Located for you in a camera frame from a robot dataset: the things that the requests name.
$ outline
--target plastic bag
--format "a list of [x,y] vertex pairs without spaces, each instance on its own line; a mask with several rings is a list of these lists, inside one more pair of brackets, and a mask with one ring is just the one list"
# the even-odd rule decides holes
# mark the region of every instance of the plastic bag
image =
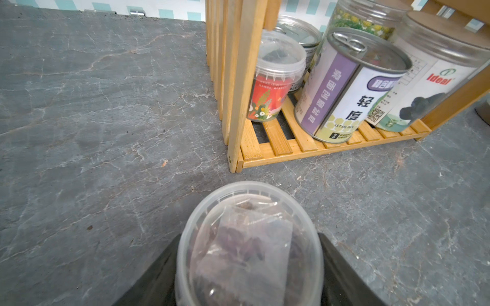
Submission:
[[251,199],[238,202],[224,209],[217,227],[211,226],[209,237],[215,237],[196,264],[194,277],[203,304],[283,305],[293,225],[252,210],[273,205]]

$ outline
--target jar label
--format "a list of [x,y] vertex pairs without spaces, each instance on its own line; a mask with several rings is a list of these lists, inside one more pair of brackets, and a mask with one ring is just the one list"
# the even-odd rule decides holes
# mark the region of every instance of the jar label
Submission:
[[291,88],[291,80],[265,78],[258,75],[253,80],[248,108],[248,119],[265,122],[273,120],[281,111],[282,104]]
[[316,132],[356,68],[357,63],[325,43],[294,109],[305,131]]
[[475,67],[456,65],[425,53],[401,39],[390,39],[412,60],[413,67],[370,110],[367,122],[387,131],[401,132],[463,81]]
[[325,142],[347,141],[367,117],[369,110],[404,75],[362,67],[315,136]]

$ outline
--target purple label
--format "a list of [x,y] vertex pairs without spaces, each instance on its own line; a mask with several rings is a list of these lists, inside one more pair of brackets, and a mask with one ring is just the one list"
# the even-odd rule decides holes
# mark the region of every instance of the purple label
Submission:
[[340,53],[335,55],[327,74],[325,74],[325,78],[301,121],[303,129],[311,134],[316,132],[356,67],[356,63]]
[[367,89],[376,92],[387,92],[395,87],[400,77],[375,76],[367,83]]

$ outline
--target wooden slat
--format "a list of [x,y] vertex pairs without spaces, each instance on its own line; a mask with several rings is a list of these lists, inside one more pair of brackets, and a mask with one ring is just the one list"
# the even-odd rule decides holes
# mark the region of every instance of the wooden slat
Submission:
[[209,16],[209,0],[206,0],[206,63],[209,66],[209,23],[210,23],[210,16]]
[[218,85],[221,81],[221,73],[220,73],[220,45],[221,45],[221,39],[222,37],[220,36],[220,7],[222,7],[222,2],[223,0],[214,0],[214,5],[215,5],[215,11],[214,11],[214,24],[213,24],[213,31],[215,35],[215,41],[213,43],[213,48],[214,48],[214,58],[213,58],[213,75],[214,75],[214,83],[213,83],[213,89],[214,89],[214,94],[215,94],[215,99],[218,101],[218,112],[220,109],[220,103],[219,103],[219,98],[220,98],[220,92],[218,89]]
[[412,125],[410,127],[414,131],[416,131],[417,133],[430,133],[431,132],[431,129],[427,125],[425,125],[425,123],[420,119],[418,119],[414,123],[412,123]]
[[262,154],[264,155],[263,159],[260,160],[255,160],[255,161],[250,161],[250,162],[244,162],[243,168],[250,168],[250,167],[255,167],[255,166],[260,166],[260,165],[268,165],[268,164],[273,164],[273,163],[280,163],[280,162],[285,162],[285,161],[291,161],[295,159],[300,159],[300,158],[305,158],[305,157],[311,157],[311,156],[317,156],[317,155],[323,155],[323,154],[330,154],[334,152],[340,152],[340,151],[347,151],[347,150],[352,150],[352,149],[358,149],[358,148],[364,148],[372,145],[378,145],[378,144],[385,144],[385,143],[390,143],[390,142],[396,142],[396,141],[403,141],[403,140],[408,140],[408,139],[413,139],[413,138],[419,138],[419,137],[425,137],[429,133],[421,133],[421,134],[415,134],[415,135],[407,135],[407,136],[400,136],[400,137],[395,137],[395,138],[388,138],[388,139],[381,139],[378,141],[362,141],[360,143],[356,144],[350,144],[347,145],[345,142],[343,144],[337,144],[333,145],[330,147],[331,144],[325,144],[319,141],[315,141],[318,150],[316,151],[308,151],[308,152],[302,152],[301,149],[299,148],[299,144],[296,141],[296,139],[290,139],[288,140],[289,146],[293,150],[292,154],[289,155],[282,155],[282,156],[276,156],[274,154],[274,150],[272,149],[272,146],[270,143],[261,143],[260,144],[260,150]]
[[417,134],[417,132],[414,131],[414,129],[411,128],[410,126],[407,127],[405,130],[400,132],[400,135],[402,135],[402,136],[414,135],[414,134]]
[[448,19],[454,24],[459,24],[461,27],[465,27],[468,22],[473,19],[473,17],[462,12],[454,11],[454,13],[452,13]]
[[243,0],[228,1],[228,16],[226,19],[226,50],[223,66],[223,121],[222,132],[224,144],[228,145],[230,136],[231,103],[237,73],[238,44],[240,40],[240,24],[242,18]]
[[263,123],[269,138],[270,145],[276,156],[292,154],[293,150],[289,146],[288,140],[282,131],[281,125],[274,119]]
[[414,0],[400,0],[400,2],[403,2],[407,5],[412,5],[412,3],[414,2]]
[[389,132],[389,131],[385,131],[385,130],[378,129],[378,128],[376,128],[376,130],[377,130],[377,131],[378,131],[378,132],[381,134],[381,136],[383,136],[383,138],[385,138],[385,139],[400,137],[400,133],[396,133],[396,132]]
[[360,143],[364,140],[364,137],[359,133],[359,131],[355,131],[352,136],[347,140],[347,144],[355,144]]
[[437,15],[437,13],[441,9],[441,7],[442,7],[441,3],[435,2],[433,0],[429,0],[429,1],[427,1],[426,4],[424,4],[424,6],[422,7],[422,9],[420,11],[425,12],[425,13],[429,13],[432,15]]
[[332,148],[339,148],[339,147],[344,147],[344,146],[347,146],[347,143],[346,143],[346,142],[342,142],[342,143],[329,143],[329,142],[323,142],[323,146],[324,146],[326,149],[332,149]]
[[363,121],[359,126],[359,132],[366,141],[376,141],[382,138],[381,134],[376,129],[373,129],[366,121]]
[[250,120],[245,121],[242,144],[240,147],[242,148],[244,161],[254,161],[264,157],[260,152],[259,141],[257,140],[257,135],[255,135]]
[[266,18],[264,20],[264,29],[272,31],[277,24],[277,15],[281,8],[281,0],[268,0]]
[[221,21],[220,35],[221,35],[221,46],[220,46],[220,85],[219,85],[219,95],[218,99],[218,114],[220,115],[220,120],[223,120],[223,99],[224,99],[224,61],[225,61],[225,52],[226,52],[226,27],[227,27],[227,19],[228,19],[228,1],[222,0],[223,8],[222,8],[222,16],[223,19]]
[[484,24],[483,27],[478,30],[478,33],[480,35],[484,35],[487,39],[490,40],[490,26],[488,24]]
[[490,1],[488,0],[438,0],[438,2],[470,15],[483,23],[490,24]]
[[214,31],[214,23],[215,23],[215,2],[216,0],[208,0],[209,1],[209,75],[211,77],[211,82],[214,82],[214,52],[215,52],[215,31]]
[[486,95],[490,88],[489,80],[490,65],[435,107],[422,118],[422,121],[432,131],[438,129],[448,120]]
[[237,170],[238,155],[241,153],[240,144],[244,130],[246,114],[255,65],[259,53],[260,38],[266,14],[267,1],[247,0],[242,5],[240,24],[237,71],[233,92],[230,118],[230,138],[228,141],[228,165],[230,171]]
[[241,154],[238,155],[238,163],[237,163],[237,173],[240,173],[244,168],[244,158]]
[[282,113],[288,122],[289,128],[294,134],[294,137],[298,141],[301,151],[316,151],[318,150],[317,145],[313,141],[313,137],[308,135],[301,126],[299,126],[296,118],[294,117],[294,106],[289,97],[286,97],[284,105],[282,106]]

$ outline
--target tiled wall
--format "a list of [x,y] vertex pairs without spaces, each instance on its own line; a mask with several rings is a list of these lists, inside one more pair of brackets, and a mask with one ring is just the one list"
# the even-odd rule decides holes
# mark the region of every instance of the tiled wall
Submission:
[[[116,11],[129,15],[131,8],[144,10],[147,17],[206,20],[205,0],[9,0],[19,5],[61,10],[99,10]],[[305,20],[323,32],[330,20],[336,0],[282,0],[281,14]],[[412,7],[420,10],[427,0],[414,0]],[[483,24],[472,20],[468,26],[478,29]]]

